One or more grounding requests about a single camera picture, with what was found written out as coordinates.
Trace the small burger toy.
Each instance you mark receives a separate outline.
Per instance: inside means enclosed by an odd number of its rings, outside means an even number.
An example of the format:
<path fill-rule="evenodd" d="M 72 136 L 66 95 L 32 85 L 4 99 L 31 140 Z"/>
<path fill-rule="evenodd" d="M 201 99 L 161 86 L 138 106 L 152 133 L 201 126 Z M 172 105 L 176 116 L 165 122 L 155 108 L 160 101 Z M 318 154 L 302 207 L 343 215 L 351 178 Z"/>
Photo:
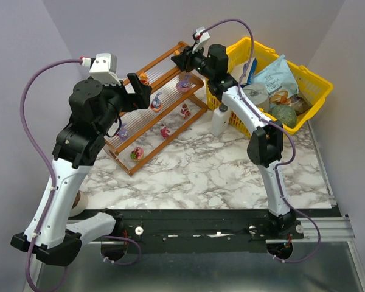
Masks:
<path fill-rule="evenodd" d="M 144 72 L 139 74 L 139 80 L 144 85 L 149 85 L 150 84 L 149 78 L 148 78 L 147 74 L 144 73 Z"/>

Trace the purple sitting bunny toy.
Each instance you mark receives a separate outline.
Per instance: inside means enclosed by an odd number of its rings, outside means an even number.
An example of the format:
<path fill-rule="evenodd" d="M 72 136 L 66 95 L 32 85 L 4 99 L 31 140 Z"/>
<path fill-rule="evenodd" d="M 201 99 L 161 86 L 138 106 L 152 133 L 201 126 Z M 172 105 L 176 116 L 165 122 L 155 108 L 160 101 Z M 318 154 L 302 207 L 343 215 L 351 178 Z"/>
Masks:
<path fill-rule="evenodd" d="M 123 123 L 116 135 L 121 141 L 126 141 L 129 138 L 127 124 Z"/>

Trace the dark pink cake toy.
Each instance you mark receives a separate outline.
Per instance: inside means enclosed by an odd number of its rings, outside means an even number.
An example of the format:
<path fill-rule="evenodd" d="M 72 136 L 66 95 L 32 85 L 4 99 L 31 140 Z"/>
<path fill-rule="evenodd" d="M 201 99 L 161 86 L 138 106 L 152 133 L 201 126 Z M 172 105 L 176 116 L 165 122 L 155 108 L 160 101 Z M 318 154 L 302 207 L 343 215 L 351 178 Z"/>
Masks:
<path fill-rule="evenodd" d="M 170 136 L 171 132 L 165 124 L 161 124 L 160 134 L 164 139 L 167 139 Z"/>

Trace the pink white cake toy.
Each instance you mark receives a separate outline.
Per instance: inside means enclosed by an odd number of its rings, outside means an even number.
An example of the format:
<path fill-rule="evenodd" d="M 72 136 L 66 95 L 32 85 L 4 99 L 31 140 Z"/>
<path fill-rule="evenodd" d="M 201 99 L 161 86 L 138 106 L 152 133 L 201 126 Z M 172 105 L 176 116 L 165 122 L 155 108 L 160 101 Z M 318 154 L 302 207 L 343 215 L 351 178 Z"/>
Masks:
<path fill-rule="evenodd" d="M 185 103 L 182 105 L 179 115 L 183 119 L 188 119 L 191 116 L 191 112 L 189 111 L 188 106 Z"/>

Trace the pink strawberry cake toy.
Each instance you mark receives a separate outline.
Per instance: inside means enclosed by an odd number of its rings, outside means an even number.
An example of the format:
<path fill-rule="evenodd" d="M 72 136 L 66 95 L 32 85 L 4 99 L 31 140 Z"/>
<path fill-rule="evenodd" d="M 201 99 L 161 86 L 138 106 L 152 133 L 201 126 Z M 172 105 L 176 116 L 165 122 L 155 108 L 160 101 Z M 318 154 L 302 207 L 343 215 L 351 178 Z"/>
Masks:
<path fill-rule="evenodd" d="M 130 158 L 132 161 L 138 162 L 141 161 L 145 156 L 144 150 L 141 147 L 135 147 L 134 150 L 130 153 Z"/>

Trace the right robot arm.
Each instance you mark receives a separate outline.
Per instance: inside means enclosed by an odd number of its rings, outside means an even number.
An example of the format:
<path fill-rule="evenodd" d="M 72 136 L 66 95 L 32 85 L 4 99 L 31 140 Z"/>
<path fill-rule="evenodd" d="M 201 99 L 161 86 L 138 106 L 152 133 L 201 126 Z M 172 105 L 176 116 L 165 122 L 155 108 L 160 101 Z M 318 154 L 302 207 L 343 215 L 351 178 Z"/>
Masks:
<path fill-rule="evenodd" d="M 296 222 L 296 214 L 287 202 L 282 176 L 284 128 L 278 121 L 266 117 L 243 93 L 238 82 L 228 72 L 226 48 L 220 44 L 194 50 L 186 46 L 171 57 L 182 72 L 196 70 L 207 79 L 210 93 L 227 106 L 245 125 L 251 137 L 247 147 L 250 161 L 261 173 L 268 197 L 268 232 L 288 233 Z"/>

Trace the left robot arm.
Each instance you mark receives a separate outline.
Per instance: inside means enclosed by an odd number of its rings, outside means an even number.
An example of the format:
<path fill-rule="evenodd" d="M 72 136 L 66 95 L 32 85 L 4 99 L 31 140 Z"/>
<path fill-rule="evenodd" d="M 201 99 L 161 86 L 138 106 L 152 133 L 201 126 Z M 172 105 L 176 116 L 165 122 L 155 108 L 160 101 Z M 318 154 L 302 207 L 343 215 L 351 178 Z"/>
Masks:
<path fill-rule="evenodd" d="M 135 73 L 127 75 L 134 91 L 124 85 L 105 86 L 87 78 L 78 82 L 69 97 L 69 123 L 59 132 L 51 162 L 54 171 L 29 227 L 11 239 L 22 252 L 53 266 L 70 265 L 81 247 L 108 235 L 123 234 L 123 216 L 104 209 L 91 218 L 68 224 L 72 204 L 85 176 L 105 146 L 105 136 L 122 112 L 146 110 L 152 88 Z"/>

